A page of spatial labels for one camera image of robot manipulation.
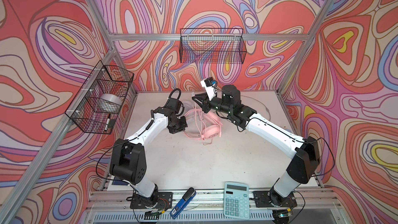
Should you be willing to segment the blue black stapler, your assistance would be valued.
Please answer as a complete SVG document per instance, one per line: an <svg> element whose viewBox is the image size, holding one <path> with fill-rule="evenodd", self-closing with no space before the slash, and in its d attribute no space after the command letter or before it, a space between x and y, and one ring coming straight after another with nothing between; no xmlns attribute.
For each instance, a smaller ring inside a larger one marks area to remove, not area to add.
<svg viewBox="0 0 398 224"><path fill-rule="evenodd" d="M190 187L170 212L171 218L176 219L179 216L179 214L192 201L192 199L196 196L196 194L197 194L196 190L193 187Z"/></svg>

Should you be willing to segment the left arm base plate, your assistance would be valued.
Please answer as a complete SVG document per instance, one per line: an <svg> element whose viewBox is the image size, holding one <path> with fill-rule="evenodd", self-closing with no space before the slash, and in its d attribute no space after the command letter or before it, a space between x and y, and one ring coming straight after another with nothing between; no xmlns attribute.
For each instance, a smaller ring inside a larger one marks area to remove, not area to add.
<svg viewBox="0 0 398 224"><path fill-rule="evenodd" d="M130 202L130 209L169 209L173 204L173 193L171 191L155 192L150 198L134 193L126 200Z"/></svg>

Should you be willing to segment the teal calculator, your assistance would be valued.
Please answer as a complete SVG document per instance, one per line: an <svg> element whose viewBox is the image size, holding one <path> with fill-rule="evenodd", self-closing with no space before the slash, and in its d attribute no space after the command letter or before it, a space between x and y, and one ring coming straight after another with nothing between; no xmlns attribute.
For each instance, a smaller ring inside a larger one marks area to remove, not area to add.
<svg viewBox="0 0 398 224"><path fill-rule="evenodd" d="M250 218L248 185L235 182L225 183L223 214L225 217L241 220Z"/></svg>

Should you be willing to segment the black marker in basket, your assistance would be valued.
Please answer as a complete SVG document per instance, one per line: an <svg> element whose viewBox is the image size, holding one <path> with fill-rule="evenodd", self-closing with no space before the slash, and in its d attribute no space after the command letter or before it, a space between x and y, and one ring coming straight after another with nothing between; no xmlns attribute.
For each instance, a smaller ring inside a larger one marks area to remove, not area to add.
<svg viewBox="0 0 398 224"><path fill-rule="evenodd" d="M108 126L109 126L109 123L110 123L110 117L111 117L111 114L108 114L106 122L105 122L105 126L104 126L104 131L108 130Z"/></svg>

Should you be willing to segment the grey tape roll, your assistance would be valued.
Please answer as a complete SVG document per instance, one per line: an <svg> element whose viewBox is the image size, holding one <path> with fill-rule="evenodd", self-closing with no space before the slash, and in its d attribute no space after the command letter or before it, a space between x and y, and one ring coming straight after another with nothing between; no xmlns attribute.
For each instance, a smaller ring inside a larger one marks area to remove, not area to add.
<svg viewBox="0 0 398 224"><path fill-rule="evenodd" d="M101 113L117 114L122 106L122 99L114 94L104 93L98 101Z"/></svg>

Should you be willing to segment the dark blue booklet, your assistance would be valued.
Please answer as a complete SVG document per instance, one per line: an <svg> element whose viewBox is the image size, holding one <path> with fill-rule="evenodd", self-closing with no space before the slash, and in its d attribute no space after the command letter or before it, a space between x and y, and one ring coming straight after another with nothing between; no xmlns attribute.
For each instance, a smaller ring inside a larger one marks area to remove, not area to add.
<svg viewBox="0 0 398 224"><path fill-rule="evenodd" d="M129 183L127 183L126 181L124 181L124 180L122 180L122 179L120 179L120 178L118 178L118 177L115 177L115 178L113 178L113 180L112 180L112 185L116 185L116 186L127 186Z"/></svg>

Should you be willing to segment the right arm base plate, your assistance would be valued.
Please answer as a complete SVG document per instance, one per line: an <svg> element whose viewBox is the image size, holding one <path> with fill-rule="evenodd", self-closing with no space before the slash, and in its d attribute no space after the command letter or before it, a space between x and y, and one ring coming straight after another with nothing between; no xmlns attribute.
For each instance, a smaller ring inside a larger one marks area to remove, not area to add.
<svg viewBox="0 0 398 224"><path fill-rule="evenodd" d="M253 201L256 207L276 207L276 208L295 208L297 207L297 202L293 191L287 197L281 197L275 191L254 191Z"/></svg>

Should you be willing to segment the pink cat-ear headphones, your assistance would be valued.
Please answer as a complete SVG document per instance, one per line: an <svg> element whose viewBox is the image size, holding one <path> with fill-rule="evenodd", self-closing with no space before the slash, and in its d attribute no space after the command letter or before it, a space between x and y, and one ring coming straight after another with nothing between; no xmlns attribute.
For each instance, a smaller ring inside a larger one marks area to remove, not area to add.
<svg viewBox="0 0 398 224"><path fill-rule="evenodd" d="M212 140L216 137L222 136L221 118L212 112L204 113L201 109L193 108L185 113L187 123L191 122L194 127L197 128L197 132L184 131L184 135L192 140L206 141L210 140L209 143L203 143L208 145L212 143Z"/></svg>

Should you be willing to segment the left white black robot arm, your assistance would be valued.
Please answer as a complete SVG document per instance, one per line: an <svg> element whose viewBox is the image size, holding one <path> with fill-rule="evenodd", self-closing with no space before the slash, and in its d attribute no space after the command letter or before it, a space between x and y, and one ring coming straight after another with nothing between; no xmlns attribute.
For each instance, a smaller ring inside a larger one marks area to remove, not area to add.
<svg viewBox="0 0 398 224"><path fill-rule="evenodd" d="M112 148L110 175L129 183L139 196L156 198L157 185L146 176L146 146L165 129L170 134L186 129L186 118L180 112L182 109L183 103L179 98L169 97L164 106L151 111L151 118L136 133L126 140L118 139Z"/></svg>

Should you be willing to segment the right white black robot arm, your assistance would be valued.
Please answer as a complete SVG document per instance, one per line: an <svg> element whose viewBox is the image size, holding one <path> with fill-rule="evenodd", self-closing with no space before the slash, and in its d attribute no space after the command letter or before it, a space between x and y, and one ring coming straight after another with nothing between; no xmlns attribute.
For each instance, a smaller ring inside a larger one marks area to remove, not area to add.
<svg viewBox="0 0 398 224"><path fill-rule="evenodd" d="M202 111L224 113L229 122L262 137L290 158L286 171L268 192L273 204L280 205L281 200L288 198L301 184L307 184L314 175L320 164L318 141L310 136L303 138L268 121L241 102L241 93L234 85L223 86L221 97L218 97L216 84L211 77L202 80L205 92L192 97Z"/></svg>

